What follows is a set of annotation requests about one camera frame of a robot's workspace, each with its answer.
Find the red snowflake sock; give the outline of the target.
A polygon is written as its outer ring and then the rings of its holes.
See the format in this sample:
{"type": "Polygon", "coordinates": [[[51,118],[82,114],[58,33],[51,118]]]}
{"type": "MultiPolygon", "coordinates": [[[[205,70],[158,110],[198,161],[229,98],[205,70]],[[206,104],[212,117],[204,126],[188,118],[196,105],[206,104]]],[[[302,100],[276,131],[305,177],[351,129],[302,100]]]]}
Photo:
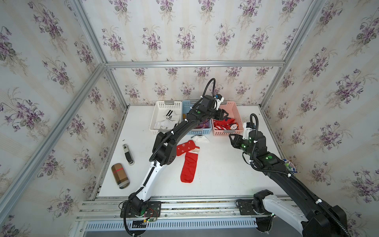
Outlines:
{"type": "Polygon", "coordinates": [[[177,148],[176,148],[176,156],[181,156],[189,151],[194,150],[195,148],[196,148],[196,144],[192,140],[179,144],[177,145],[177,148]]]}
{"type": "Polygon", "coordinates": [[[238,130],[239,128],[234,118],[227,118],[225,120],[214,120],[213,127],[215,128],[215,130],[238,130]]]}

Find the purple striped sock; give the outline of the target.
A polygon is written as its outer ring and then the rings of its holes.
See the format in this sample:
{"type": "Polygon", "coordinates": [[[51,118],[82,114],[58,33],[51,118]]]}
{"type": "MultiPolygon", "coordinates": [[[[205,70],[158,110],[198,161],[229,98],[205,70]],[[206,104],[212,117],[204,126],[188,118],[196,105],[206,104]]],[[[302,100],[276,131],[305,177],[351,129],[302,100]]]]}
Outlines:
{"type": "Polygon", "coordinates": [[[209,123],[202,123],[198,125],[195,129],[208,129],[208,128],[210,128],[209,123]]]}

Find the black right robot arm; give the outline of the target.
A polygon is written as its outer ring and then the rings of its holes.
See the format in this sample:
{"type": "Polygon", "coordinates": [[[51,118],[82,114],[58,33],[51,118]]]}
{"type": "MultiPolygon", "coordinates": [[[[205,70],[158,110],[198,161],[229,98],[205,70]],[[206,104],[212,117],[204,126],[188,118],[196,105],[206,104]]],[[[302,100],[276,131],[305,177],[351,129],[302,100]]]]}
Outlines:
{"type": "Polygon", "coordinates": [[[268,151],[255,113],[250,115],[245,129],[246,136],[229,135],[232,147],[241,150],[243,160],[279,185],[297,206],[294,208],[278,200],[273,192],[262,190],[254,195],[250,208],[258,215],[279,217],[303,237],[349,237],[345,211],[317,196],[288,169],[284,160],[268,151]]]}

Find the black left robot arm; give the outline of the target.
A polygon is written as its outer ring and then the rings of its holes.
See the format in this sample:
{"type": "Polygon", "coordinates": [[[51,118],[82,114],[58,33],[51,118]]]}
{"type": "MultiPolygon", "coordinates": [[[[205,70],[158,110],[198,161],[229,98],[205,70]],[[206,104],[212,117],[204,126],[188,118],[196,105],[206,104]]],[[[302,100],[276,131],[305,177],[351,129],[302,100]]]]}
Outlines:
{"type": "Polygon", "coordinates": [[[220,108],[224,98],[215,93],[216,79],[212,78],[206,85],[200,99],[195,102],[187,113],[186,119],[166,133],[156,136],[152,155],[149,158],[150,167],[139,189],[131,193],[127,201],[122,203],[120,217],[141,217],[148,209],[151,192],[160,173],[170,165],[177,156],[177,145],[188,132],[200,124],[212,119],[223,120],[229,114],[220,108]]]}

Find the pink plastic basket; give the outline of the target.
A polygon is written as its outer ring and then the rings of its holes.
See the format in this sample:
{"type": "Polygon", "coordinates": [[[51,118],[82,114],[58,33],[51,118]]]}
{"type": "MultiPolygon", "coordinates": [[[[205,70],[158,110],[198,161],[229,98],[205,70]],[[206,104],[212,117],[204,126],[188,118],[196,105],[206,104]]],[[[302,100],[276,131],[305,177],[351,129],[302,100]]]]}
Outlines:
{"type": "Polygon", "coordinates": [[[220,109],[224,109],[226,112],[229,113],[228,118],[233,118],[237,122],[239,128],[238,130],[215,130],[213,127],[213,135],[214,136],[228,136],[231,133],[235,134],[242,134],[243,132],[243,122],[241,120],[237,105],[233,101],[227,101],[225,103],[222,103],[220,106],[220,109]]]}

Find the blue plastic basket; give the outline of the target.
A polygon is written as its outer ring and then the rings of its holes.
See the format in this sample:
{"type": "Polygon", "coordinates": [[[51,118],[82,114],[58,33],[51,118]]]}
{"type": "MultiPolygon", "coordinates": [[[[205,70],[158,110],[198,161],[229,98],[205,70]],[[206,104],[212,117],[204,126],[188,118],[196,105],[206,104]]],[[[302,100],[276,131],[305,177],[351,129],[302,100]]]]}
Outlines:
{"type": "MultiPolygon", "coordinates": [[[[194,100],[184,100],[182,102],[182,119],[187,118],[187,113],[191,110],[191,107],[195,104],[194,100]]],[[[212,131],[212,123],[211,120],[207,120],[204,123],[209,123],[210,128],[208,129],[192,129],[188,132],[188,135],[207,135],[210,134],[212,131]]]]}

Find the white plastic basket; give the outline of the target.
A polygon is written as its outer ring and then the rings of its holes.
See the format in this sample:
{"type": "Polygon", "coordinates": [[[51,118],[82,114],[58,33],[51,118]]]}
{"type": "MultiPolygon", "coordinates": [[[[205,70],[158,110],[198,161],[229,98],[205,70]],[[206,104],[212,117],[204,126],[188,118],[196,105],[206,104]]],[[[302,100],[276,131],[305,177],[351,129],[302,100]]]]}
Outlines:
{"type": "Polygon", "coordinates": [[[182,101],[157,101],[150,123],[150,132],[158,135],[173,129],[182,121],[182,101]]]}

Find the red beige cuff sock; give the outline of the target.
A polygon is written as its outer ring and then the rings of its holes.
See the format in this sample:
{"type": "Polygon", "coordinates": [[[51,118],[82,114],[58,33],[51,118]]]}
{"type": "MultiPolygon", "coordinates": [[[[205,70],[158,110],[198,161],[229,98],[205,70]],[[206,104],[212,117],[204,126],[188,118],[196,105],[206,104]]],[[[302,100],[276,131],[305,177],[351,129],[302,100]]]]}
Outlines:
{"type": "Polygon", "coordinates": [[[189,151],[189,153],[192,153],[192,154],[199,154],[199,152],[200,152],[200,148],[198,148],[198,147],[196,147],[193,150],[189,151]]]}

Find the plain red sock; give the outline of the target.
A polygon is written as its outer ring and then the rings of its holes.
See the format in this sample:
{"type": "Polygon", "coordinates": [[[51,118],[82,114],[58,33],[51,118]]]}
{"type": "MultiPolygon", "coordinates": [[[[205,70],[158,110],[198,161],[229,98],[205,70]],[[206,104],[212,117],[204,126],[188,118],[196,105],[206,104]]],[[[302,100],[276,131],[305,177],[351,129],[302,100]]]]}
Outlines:
{"type": "Polygon", "coordinates": [[[181,182],[192,183],[195,177],[197,168],[198,154],[187,152],[185,156],[184,165],[181,172],[181,182]]]}

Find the colorful small items bundle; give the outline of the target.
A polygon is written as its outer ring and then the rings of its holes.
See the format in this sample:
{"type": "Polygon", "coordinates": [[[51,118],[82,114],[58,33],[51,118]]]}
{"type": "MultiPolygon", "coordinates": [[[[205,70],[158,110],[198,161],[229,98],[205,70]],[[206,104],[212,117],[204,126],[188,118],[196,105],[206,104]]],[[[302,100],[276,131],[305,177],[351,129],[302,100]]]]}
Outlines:
{"type": "Polygon", "coordinates": [[[287,169],[291,172],[291,173],[297,173],[297,168],[296,166],[290,161],[290,160],[287,160],[287,159],[283,159],[284,163],[285,163],[285,166],[287,167],[287,169]]]}

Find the small black tool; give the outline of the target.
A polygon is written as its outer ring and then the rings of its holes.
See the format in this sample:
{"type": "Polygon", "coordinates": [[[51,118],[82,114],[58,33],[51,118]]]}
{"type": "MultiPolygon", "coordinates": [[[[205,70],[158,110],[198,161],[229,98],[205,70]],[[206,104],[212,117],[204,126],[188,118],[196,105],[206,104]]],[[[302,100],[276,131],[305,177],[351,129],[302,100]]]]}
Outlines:
{"type": "Polygon", "coordinates": [[[133,165],[134,164],[134,159],[131,156],[131,153],[129,151],[129,148],[128,148],[127,144],[123,144],[122,147],[123,147],[124,155],[125,155],[125,158],[126,158],[128,164],[129,165],[133,165]]]}

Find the brown plaid cylinder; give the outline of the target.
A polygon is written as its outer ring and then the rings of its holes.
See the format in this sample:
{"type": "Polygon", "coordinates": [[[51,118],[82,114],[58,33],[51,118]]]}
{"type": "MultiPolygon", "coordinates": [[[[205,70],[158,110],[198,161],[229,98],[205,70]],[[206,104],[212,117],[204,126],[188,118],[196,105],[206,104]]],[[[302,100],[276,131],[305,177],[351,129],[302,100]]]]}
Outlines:
{"type": "Polygon", "coordinates": [[[130,180],[125,172],[125,169],[122,164],[117,163],[111,167],[114,179],[120,189],[125,189],[129,186],[130,180]]]}

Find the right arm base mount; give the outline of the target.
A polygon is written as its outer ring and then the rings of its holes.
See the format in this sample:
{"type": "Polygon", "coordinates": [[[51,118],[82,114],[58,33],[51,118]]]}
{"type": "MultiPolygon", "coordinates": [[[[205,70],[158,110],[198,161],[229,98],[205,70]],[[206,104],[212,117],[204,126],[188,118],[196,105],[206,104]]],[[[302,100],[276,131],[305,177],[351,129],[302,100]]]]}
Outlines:
{"type": "Polygon", "coordinates": [[[235,202],[240,215],[259,215],[273,217],[274,213],[267,211],[258,199],[237,199],[235,202]]]}

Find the aluminium rail front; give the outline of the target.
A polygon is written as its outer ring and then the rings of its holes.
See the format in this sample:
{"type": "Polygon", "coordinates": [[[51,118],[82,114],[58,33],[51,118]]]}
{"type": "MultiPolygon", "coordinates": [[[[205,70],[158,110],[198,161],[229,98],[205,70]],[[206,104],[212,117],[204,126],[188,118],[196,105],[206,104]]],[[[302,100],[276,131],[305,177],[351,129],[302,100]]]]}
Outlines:
{"type": "MultiPolygon", "coordinates": [[[[253,196],[152,197],[149,206],[160,202],[159,220],[192,218],[237,218],[238,199],[253,196]]],[[[77,221],[121,220],[122,197],[96,198],[79,205],[77,221]]]]}

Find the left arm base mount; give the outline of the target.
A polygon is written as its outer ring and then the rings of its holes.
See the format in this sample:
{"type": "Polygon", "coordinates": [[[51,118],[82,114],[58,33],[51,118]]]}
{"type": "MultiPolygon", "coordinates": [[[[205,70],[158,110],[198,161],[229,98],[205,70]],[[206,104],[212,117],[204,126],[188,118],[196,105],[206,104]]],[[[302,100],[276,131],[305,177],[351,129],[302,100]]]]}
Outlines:
{"type": "Polygon", "coordinates": [[[122,202],[119,207],[121,208],[120,218],[158,218],[161,213],[160,201],[148,201],[140,206],[134,206],[130,202],[122,202]]]}

